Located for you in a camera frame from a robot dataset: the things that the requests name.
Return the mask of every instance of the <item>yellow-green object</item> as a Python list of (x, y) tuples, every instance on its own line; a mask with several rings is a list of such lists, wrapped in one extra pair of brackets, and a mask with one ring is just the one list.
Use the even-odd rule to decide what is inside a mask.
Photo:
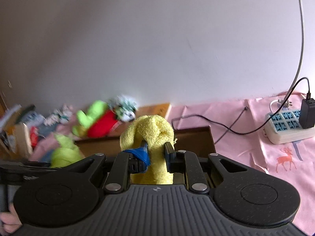
[(51, 155), (51, 167), (62, 168), (83, 159), (78, 146), (67, 136), (55, 134), (60, 147)]
[(80, 125), (73, 126), (72, 133), (76, 136), (83, 137), (88, 129), (106, 112), (108, 105), (106, 102), (96, 100), (88, 109), (86, 114), (79, 110), (77, 118)]
[(134, 184), (172, 184), (173, 174), (168, 173), (164, 158), (164, 144), (174, 146), (174, 131), (161, 116), (142, 116), (137, 118), (120, 136), (122, 150), (137, 148), (142, 140), (148, 143), (151, 165), (144, 174), (132, 174)]
[(107, 103), (96, 100), (85, 114), (83, 111), (77, 112), (77, 118), (84, 128), (89, 129), (107, 110)]

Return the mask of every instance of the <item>wall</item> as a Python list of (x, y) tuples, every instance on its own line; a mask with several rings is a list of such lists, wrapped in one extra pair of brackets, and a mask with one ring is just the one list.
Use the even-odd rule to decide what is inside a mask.
[[(315, 0), (303, 2), (301, 76), (315, 93)], [(120, 93), (141, 105), (259, 97), (289, 88), (300, 43), (298, 0), (0, 0), (0, 88), (42, 112)]]

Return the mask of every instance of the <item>white cable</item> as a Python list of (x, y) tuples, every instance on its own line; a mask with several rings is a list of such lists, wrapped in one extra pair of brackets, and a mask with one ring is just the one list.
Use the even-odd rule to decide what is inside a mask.
[(299, 73), (301, 70), (301, 65), (302, 65), (302, 60), (303, 60), (303, 53), (304, 53), (304, 12), (303, 12), (303, 4), (302, 0), (299, 0), (299, 5), (300, 5), (300, 17), (301, 17), (301, 31), (302, 31), (302, 44), (301, 44), (301, 54), (300, 54), (300, 61), (299, 61), (299, 67), (297, 68), (296, 76), (291, 84), (291, 87), (289, 88), (284, 100), (287, 98), (289, 95), (290, 91), (292, 90), (294, 84), (297, 81), (297, 78), (299, 77)]
[(269, 104), (269, 110), (270, 110), (270, 112), (273, 114), (274, 112), (272, 111), (272, 104), (274, 104), (275, 102), (278, 102), (278, 100), (273, 100), (273, 101), (271, 101), (270, 102), (270, 104)]

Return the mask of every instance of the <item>power outlet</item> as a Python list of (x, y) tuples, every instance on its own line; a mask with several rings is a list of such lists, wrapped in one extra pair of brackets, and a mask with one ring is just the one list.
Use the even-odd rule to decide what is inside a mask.
[(265, 132), (274, 144), (289, 143), (315, 136), (315, 127), (303, 129), (299, 123), (300, 109), (282, 111), (273, 117), (265, 126)]

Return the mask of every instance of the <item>charger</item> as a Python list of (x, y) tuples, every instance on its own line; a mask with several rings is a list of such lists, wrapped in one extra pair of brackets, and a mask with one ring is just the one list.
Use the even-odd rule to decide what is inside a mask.
[(315, 100), (311, 98), (310, 93), (302, 100), (299, 123), (304, 129), (313, 128), (315, 125)]

